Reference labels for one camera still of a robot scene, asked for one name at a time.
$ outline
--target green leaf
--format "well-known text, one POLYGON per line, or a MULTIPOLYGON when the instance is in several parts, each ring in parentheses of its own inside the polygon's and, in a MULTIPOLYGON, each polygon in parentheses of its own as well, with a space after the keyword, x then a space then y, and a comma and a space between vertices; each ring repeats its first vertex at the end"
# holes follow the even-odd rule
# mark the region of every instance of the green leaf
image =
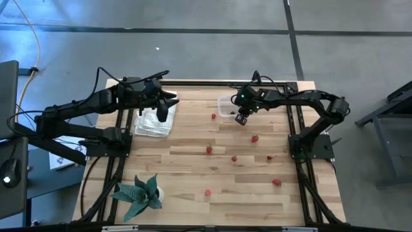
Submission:
POLYGON ((117 183, 120 191, 126 194, 129 198, 137 201, 144 201, 147 198, 146 190, 127 184, 117 183))
POLYGON ((149 200, 148 205, 152 209, 161 209, 162 208, 162 203, 160 202, 159 198, 157 197, 156 194, 153 195, 152 199, 149 200))
POLYGON ((118 191, 118 192, 112 194, 111 197, 113 197, 114 199, 117 199, 117 200, 122 200, 124 202, 130 202, 130 203, 133 202, 133 199, 131 199, 129 196, 127 196, 125 193, 123 193, 121 191, 118 191))
POLYGON ((150 179, 147 181, 145 185, 145 190, 147 191, 147 194, 149 195, 149 198, 152 198, 153 195, 156 193, 157 189, 157 181, 156 181, 157 174, 150 177, 150 179))
POLYGON ((139 178, 137 178, 137 175, 135 175, 135 186, 144 188, 146 184, 143 181, 139 180, 139 178))
POLYGON ((147 201, 145 201, 144 203, 139 203, 137 201, 134 201, 131 204, 129 211, 127 211, 127 213, 124 215, 123 221, 127 222, 134 216, 138 215, 138 213, 141 213, 142 212, 141 210, 144 209, 146 206, 147 206, 147 201))

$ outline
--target wooden table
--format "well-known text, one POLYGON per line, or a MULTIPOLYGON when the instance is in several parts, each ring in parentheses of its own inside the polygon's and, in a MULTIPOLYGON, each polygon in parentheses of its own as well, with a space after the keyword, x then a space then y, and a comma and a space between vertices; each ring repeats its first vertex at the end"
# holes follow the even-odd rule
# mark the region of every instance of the wooden table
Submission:
MULTIPOLYGON (((312 81, 297 83, 299 91, 315 89, 312 81)), ((115 81, 108 80, 106 87, 114 84, 115 81)), ((285 107, 261 110, 248 118, 246 126, 241 126, 233 119, 220 116, 211 119, 212 113, 218 113, 216 99, 233 95, 236 90, 220 86, 164 86, 164 89, 177 92, 180 99, 172 131, 167 138, 134 136, 122 181, 133 184, 135 175, 146 181, 157 173, 158 185, 165 193, 163 209, 147 208, 128 224, 304 225, 295 164, 288 152, 290 132, 285 107), (259 135, 259 141, 251 143, 255 134, 259 135), (213 146, 212 155, 206 154, 208 144, 213 146), (234 155, 238 158, 236 163, 231 161, 234 155), (270 162, 268 155, 274 157, 270 162), (282 186, 274 186, 273 179, 281 179, 282 186), (204 195, 206 189, 211 189, 210 197, 204 195)), ((306 126, 318 118, 309 107, 303 107, 303 115, 306 126)), ((99 115, 97 127, 114 126, 116 117, 117 113, 99 115)), ((91 171, 84 192, 85 210, 102 191, 107 162, 107 158, 101 158, 91 171)), ((313 160, 313 163, 320 196, 336 216, 345 221, 332 166, 323 160, 313 160)), ((308 202, 314 219, 310 197, 308 202)), ((111 197, 108 197, 105 219, 110 205, 111 197)), ((127 202, 118 203, 116 224, 123 223, 129 206, 127 202)), ((79 198, 73 219, 78 218, 79 198)))

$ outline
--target wood grain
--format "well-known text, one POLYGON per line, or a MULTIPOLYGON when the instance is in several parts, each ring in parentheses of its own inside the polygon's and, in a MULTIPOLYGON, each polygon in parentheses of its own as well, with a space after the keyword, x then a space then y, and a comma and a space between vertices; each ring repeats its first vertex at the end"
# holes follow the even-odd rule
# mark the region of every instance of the wood grain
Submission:
MULTIPOLYGON (((107 87, 115 83, 108 80, 107 87)), ((298 82, 298 87, 299 90, 315 89, 315 84, 298 82)), ((167 138, 134 136, 122 180, 133 184, 135 175, 146 181, 157 173, 158 185, 165 193, 163 209, 148 208, 128 224, 304 224, 295 165, 288 154, 289 127, 285 107, 262 110, 251 116, 246 126, 240 126, 233 119, 220 116, 211 119, 211 114, 217 113, 216 99, 235 94, 233 89, 213 86, 164 86, 164 89, 178 92, 180 99, 173 129, 167 138), (254 134, 259 135, 257 143, 250 141, 254 134), (206 154, 209 144, 213 146, 212 155, 206 154), (230 159, 233 155, 238 157, 236 163, 230 159), (273 159, 267 161, 268 155, 273 159), (275 178, 282 180, 282 186, 272 185, 275 178), (204 195, 206 189, 211 189, 210 197, 204 195)), ((97 127, 114 126, 116 116, 117 113, 99 115, 97 127)), ((303 107, 303 116, 307 126, 318 118, 316 112, 307 107, 303 107)), ((84 192, 85 209, 102 190, 107 161, 101 158, 91 171, 84 192)), ((332 167, 323 160, 315 160, 314 170, 320 195, 344 221, 332 167)), ((310 197, 308 201, 312 218, 315 218, 310 197)), ((80 217, 79 202, 78 199, 73 219, 80 217)), ((110 204, 109 197, 105 217, 110 204)), ((129 206, 127 202, 118 203, 117 224, 123 223, 129 206)))

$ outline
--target red strawberry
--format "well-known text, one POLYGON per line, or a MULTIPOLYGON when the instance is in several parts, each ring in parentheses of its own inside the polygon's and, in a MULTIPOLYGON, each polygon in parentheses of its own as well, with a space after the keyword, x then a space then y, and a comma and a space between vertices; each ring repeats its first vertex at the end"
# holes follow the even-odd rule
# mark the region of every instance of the red strawberry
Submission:
POLYGON ((281 180, 279 180, 279 179, 274 179, 274 180, 272 181, 272 183, 273 183, 274 185, 276 185, 276 186, 282 185, 282 182, 281 182, 281 180))
POLYGON ((212 153, 212 151, 213 151, 212 145, 207 146, 207 148, 206 148, 206 153, 207 153, 208 155, 210 155, 210 154, 212 153))
POLYGON ((212 195, 212 191, 210 189, 206 189, 205 196, 210 197, 212 195))
POLYGON ((252 136, 252 142, 257 142, 259 140, 259 136, 258 135, 253 135, 252 136))

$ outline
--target concrete floor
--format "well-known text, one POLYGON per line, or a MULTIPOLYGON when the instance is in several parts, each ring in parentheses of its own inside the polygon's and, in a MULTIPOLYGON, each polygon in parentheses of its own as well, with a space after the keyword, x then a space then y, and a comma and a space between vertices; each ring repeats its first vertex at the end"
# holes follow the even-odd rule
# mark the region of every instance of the concrete floor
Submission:
MULTIPOLYGON (((282 0, 20 0, 32 23, 140 27, 287 30, 282 0)), ((406 0, 290 0, 296 30, 411 31, 412 2, 406 0)), ((0 23, 23 23, 13 2, 0 23)), ((23 102, 42 109, 90 92, 95 70, 103 66, 118 77, 145 76, 169 69, 168 78, 249 79, 254 70, 275 80, 296 80, 288 35, 103 34, 38 32, 40 69, 23 102)), ((371 125, 354 121, 383 104, 387 94, 411 80, 410 37, 297 36, 305 80, 346 96, 351 114, 330 134, 335 145, 337 179, 347 221, 356 226, 412 230, 412 186, 377 190, 391 177, 371 125)), ((32 66, 37 45, 30 31, 0 33, 0 61, 17 59, 32 66)), ((19 89, 26 77, 19 78, 19 89)), ((106 77, 99 82, 104 87, 106 77)), ((83 118, 75 121, 87 124, 83 118)), ((45 224, 69 222, 78 186, 33 201, 33 218, 45 224)), ((19 226, 20 216, 0 221, 19 226)))

